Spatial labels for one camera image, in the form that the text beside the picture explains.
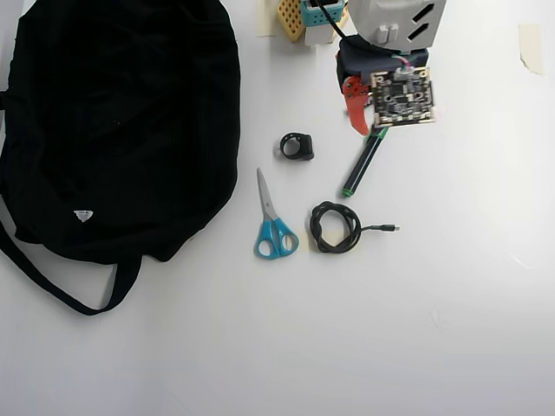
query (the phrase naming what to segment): bag handle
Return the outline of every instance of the bag handle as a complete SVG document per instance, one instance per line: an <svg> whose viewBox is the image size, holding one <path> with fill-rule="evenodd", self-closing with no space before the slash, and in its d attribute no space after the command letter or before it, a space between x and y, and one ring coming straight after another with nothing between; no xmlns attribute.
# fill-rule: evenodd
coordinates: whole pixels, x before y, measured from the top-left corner
<svg viewBox="0 0 555 416"><path fill-rule="evenodd" d="M118 306L129 290L133 287L137 276L139 275L140 265L142 263L142 257L129 259L127 261L121 262L117 265L117 271L115 272L115 282L114 290L112 291L112 296L106 305L102 309L92 309L78 300L73 296L67 294L57 286L55 286L49 279L47 279L36 267L35 265L23 254L21 250L16 246L16 244L11 240L10 236L0 223L0 250L10 258L10 260L25 273L33 282L38 284L41 288L54 295L59 300L64 302L70 308L76 310L87 316L93 316L101 314L102 312L108 312L109 310Z"/></svg>

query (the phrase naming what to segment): red plastic part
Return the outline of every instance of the red plastic part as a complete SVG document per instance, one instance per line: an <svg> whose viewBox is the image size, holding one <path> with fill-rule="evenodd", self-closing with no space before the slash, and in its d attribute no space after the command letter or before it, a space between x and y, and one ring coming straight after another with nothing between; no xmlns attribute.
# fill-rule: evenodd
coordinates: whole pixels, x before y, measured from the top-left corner
<svg viewBox="0 0 555 416"><path fill-rule="evenodd" d="M369 86L361 84L360 76L350 76L343 83L342 90L351 126L363 136L368 136L370 129L366 122L364 108L369 98Z"/></svg>

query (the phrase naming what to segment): yellow plastic part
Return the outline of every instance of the yellow plastic part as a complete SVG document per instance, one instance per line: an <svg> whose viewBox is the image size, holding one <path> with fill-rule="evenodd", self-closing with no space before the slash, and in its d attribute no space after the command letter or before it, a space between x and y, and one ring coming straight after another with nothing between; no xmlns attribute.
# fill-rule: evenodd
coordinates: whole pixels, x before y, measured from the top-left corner
<svg viewBox="0 0 555 416"><path fill-rule="evenodd" d="M277 19L292 42L298 41L306 30L301 20L301 0L281 0Z"/></svg>

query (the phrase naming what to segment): green marker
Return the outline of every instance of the green marker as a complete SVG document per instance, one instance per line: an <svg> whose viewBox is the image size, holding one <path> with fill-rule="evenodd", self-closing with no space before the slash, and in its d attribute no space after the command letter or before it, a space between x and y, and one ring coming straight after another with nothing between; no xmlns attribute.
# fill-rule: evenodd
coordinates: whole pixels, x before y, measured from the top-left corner
<svg viewBox="0 0 555 416"><path fill-rule="evenodd" d="M364 173L368 170L370 162L372 162L372 159L385 138L385 135L388 133L388 130L389 127L382 127L373 129L372 133L370 133L370 136L366 140L366 146L364 147L361 157L358 162L356 162L353 172L350 174L347 182L343 186L343 196L346 198L351 198L355 195L356 188L358 188L362 182Z"/></svg>

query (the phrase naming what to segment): blue scissors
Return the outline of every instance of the blue scissors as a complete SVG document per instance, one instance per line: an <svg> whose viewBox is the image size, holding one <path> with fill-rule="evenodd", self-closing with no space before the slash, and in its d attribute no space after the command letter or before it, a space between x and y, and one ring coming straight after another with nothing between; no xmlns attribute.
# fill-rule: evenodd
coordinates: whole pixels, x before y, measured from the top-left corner
<svg viewBox="0 0 555 416"><path fill-rule="evenodd" d="M260 168L257 169L258 191L260 192L260 203L262 204L262 212L264 214L264 222L258 236L256 253L266 260L287 257L298 249L298 237L291 231L274 210L274 205L270 199L268 185ZM292 241L293 247L287 250L284 241L287 239ZM266 242L271 247L271 253L265 255L260 251L260 244Z"/></svg>

